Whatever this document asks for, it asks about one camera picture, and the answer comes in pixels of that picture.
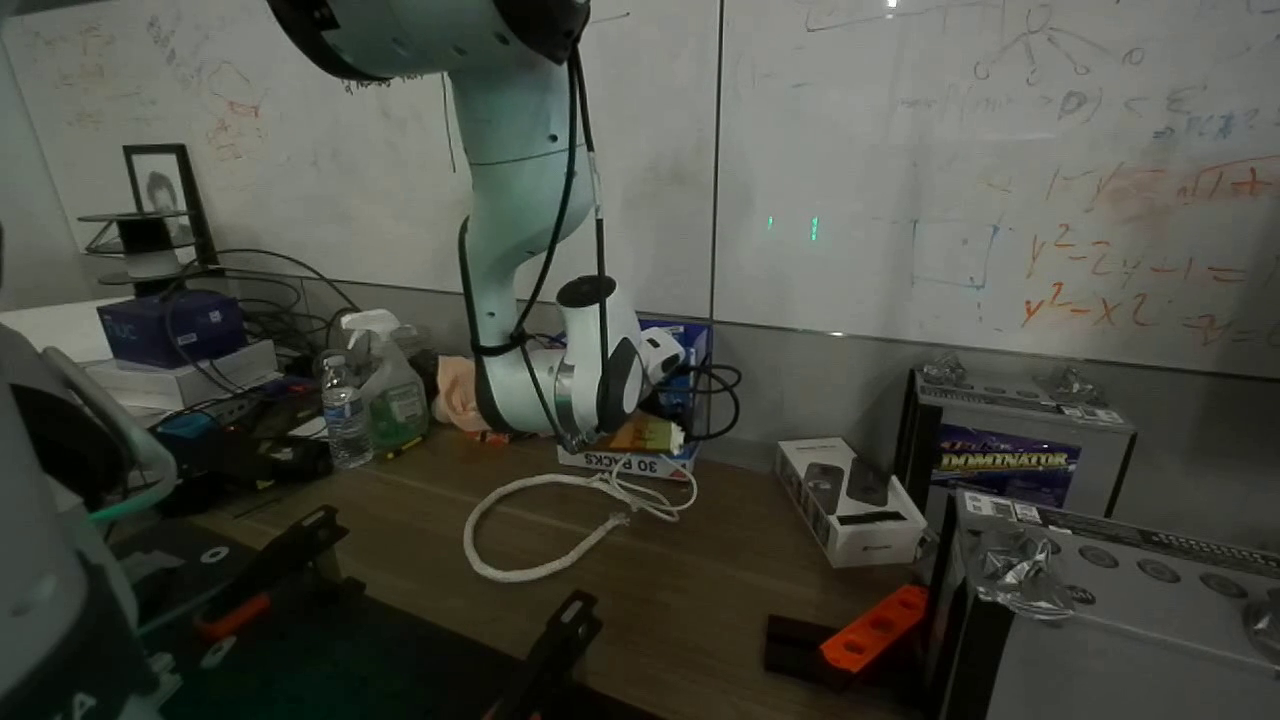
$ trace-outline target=wooden workbench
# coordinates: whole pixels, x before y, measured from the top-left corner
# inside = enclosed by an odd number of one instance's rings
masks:
[[[265,490],[200,523],[265,545],[317,502],[334,502],[353,535],[341,567],[411,617],[522,657],[548,613],[583,586],[604,630],[578,680],[654,717],[904,717],[880,686],[813,686],[758,668],[765,617],[844,624],[904,573],[832,573],[766,477],[701,468],[701,502],[681,523],[633,519],[562,576],[498,586],[472,576],[460,528],[472,502],[514,477],[548,471],[548,443],[472,447],[449,432],[394,462],[306,486]],[[485,523],[490,563],[561,555],[615,510],[604,497],[530,490]]]

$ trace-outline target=whiteboard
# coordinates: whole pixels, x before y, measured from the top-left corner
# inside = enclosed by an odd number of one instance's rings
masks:
[[[733,0],[716,317],[1280,374],[1280,0]]]
[[[327,80],[265,0],[37,12],[4,42],[69,224],[133,208],[122,145],[187,145],[214,242],[297,253],[341,279],[460,286],[472,178],[443,76]],[[639,307],[707,311],[716,0],[595,0],[583,64],[612,273]],[[574,230],[553,279],[589,257]]]

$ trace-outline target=orange handle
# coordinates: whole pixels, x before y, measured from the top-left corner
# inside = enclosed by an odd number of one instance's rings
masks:
[[[205,639],[214,644],[225,635],[239,635],[253,619],[270,613],[270,596],[246,596],[239,606],[233,606],[226,617],[205,624]]]
[[[895,639],[924,624],[927,591],[918,582],[904,582],[882,596],[868,617],[844,624],[836,635],[821,644],[822,660],[840,672],[862,672],[882,657]]]

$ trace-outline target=white box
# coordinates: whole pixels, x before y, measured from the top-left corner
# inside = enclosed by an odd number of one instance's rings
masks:
[[[116,394],[116,402],[148,418],[192,407],[192,402],[226,401],[236,393],[278,381],[270,340],[257,340],[233,355],[205,360],[207,374],[192,362],[148,368],[148,362],[99,360],[82,368],[97,383],[103,383],[103,393]]]
[[[886,502],[859,502],[848,497],[848,468],[856,451],[832,441],[779,441],[772,477],[794,502],[809,535],[828,555],[832,567],[868,567],[868,563],[913,563],[924,535],[924,517],[904,490],[886,481]],[[813,462],[844,468],[836,497],[817,497],[805,481]]]

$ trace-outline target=cardboard box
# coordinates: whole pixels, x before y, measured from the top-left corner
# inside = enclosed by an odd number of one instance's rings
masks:
[[[813,462],[844,468],[836,486],[813,481]],[[772,477],[794,502],[809,535],[832,567],[913,563],[924,535],[924,517],[895,477],[882,502],[848,497],[856,451],[844,441],[779,441]]]

